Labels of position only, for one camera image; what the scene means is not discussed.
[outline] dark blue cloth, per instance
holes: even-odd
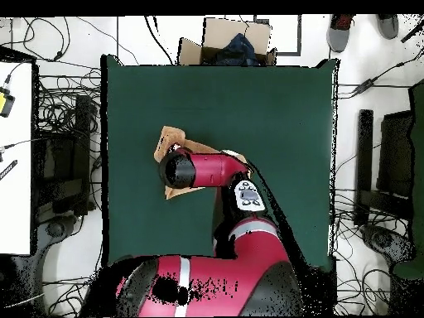
[[[259,66],[255,50],[244,34],[239,33],[213,60],[210,65]]]

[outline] floor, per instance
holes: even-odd
[[[208,17],[223,17],[224,15],[208,15]],[[239,15],[227,15],[227,18],[239,19]],[[272,47],[278,51],[293,52],[297,50],[297,16],[273,16],[258,15],[258,18],[269,18],[272,29]],[[252,21],[252,16],[243,15],[245,21]],[[63,17],[48,18],[63,33],[65,46],[68,43],[66,24]],[[90,67],[99,67],[99,59],[102,54],[118,55],[125,65],[166,65],[168,60],[152,39],[143,17],[77,17],[66,18],[70,30],[69,50],[61,61],[86,66],[75,67],[61,62],[39,61],[40,75],[86,75]],[[89,23],[96,26],[99,32]],[[278,56],[278,65],[300,65],[314,67],[322,60],[329,58],[329,47],[326,42],[326,31],[329,25],[330,15],[302,15],[301,19],[301,55]],[[331,53],[331,58],[341,60],[339,71],[339,93],[348,93],[354,89],[349,84],[361,84],[367,78],[374,77],[387,68],[396,65],[400,61],[410,60],[424,45],[424,36],[414,36],[407,43],[402,44],[403,38],[416,24],[417,17],[413,15],[399,15],[399,35],[394,40],[383,39],[378,33],[375,15],[357,15],[354,18],[354,26],[350,30],[349,44],[341,54]],[[176,59],[178,41],[180,37],[186,37],[192,41],[201,43],[203,17],[157,17],[157,25],[160,36],[158,40],[164,45],[171,59]],[[62,39],[60,33],[50,24],[37,21],[33,25],[34,39],[26,44],[27,48],[36,51],[45,58],[53,58],[60,49]],[[22,18],[13,20],[13,41],[22,41],[27,31],[27,24]],[[9,42],[10,28],[0,27],[0,41]],[[22,44],[16,43],[13,49],[28,52]],[[423,59],[409,63],[401,68],[396,68],[379,79],[376,84],[396,85],[401,88],[375,87],[353,99],[339,100],[338,103],[338,128],[336,144],[336,165],[348,160],[355,154],[356,148],[356,125],[360,109],[369,108],[374,111],[374,140],[379,143],[379,126],[386,113],[394,113],[410,108],[407,96],[407,86],[424,79]],[[66,86],[64,79],[57,83],[56,78],[44,78],[47,88]],[[100,136],[92,138],[99,142]],[[98,149],[99,145],[92,144],[92,148]],[[378,148],[373,150],[373,164],[378,164]],[[354,160],[347,162],[337,173],[335,187],[337,189],[351,190],[354,188]],[[373,187],[377,178],[377,168],[373,170]],[[94,173],[93,181],[101,181],[101,172]],[[353,193],[347,190],[337,191],[337,200],[347,205],[337,204],[337,209],[351,208]],[[95,193],[100,202],[100,191]],[[355,228],[348,220],[343,220],[341,226],[346,226],[346,231],[338,237],[337,272],[339,276],[339,297],[341,301],[336,307],[336,314],[383,314],[387,305],[377,298],[370,297],[370,301],[364,301],[361,289],[357,282],[351,281],[356,272],[359,280],[372,268],[379,267],[387,270],[383,258],[367,249],[359,236],[355,235]],[[400,234],[402,226],[398,225]],[[84,225],[80,232],[51,248],[46,258],[43,280],[55,282],[59,280],[71,280],[85,278],[94,273],[96,262],[100,254],[102,238],[102,214],[95,210],[84,219]],[[366,279],[367,284],[373,289],[386,291],[389,281],[382,273],[372,273]],[[68,284],[48,285],[45,288],[46,304],[51,305],[60,295],[70,289]],[[66,314],[72,308],[68,303],[61,303],[55,309],[55,314]]]

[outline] green mat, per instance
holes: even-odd
[[[167,125],[250,159],[308,263],[327,267],[334,68],[126,67],[109,57],[108,261],[212,255],[215,190],[164,199],[153,152]]]
[[[417,255],[410,262],[396,265],[393,272],[404,279],[424,279],[424,80],[409,89],[409,98],[411,110],[415,114],[415,123],[411,130],[414,147],[412,239]]]

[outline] shoe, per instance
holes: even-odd
[[[393,39],[399,33],[398,15],[376,15],[377,27],[381,35],[386,39]]]
[[[327,42],[332,51],[342,52],[345,50],[353,17],[354,15],[331,15],[330,27],[327,31]]]

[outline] white table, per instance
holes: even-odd
[[[0,84],[16,66],[0,62]],[[0,146],[31,139],[31,64],[17,67],[10,80],[15,97],[7,118],[0,117]],[[31,143],[7,149],[0,172],[17,160],[17,165],[0,180],[0,254],[30,254],[31,238]]]

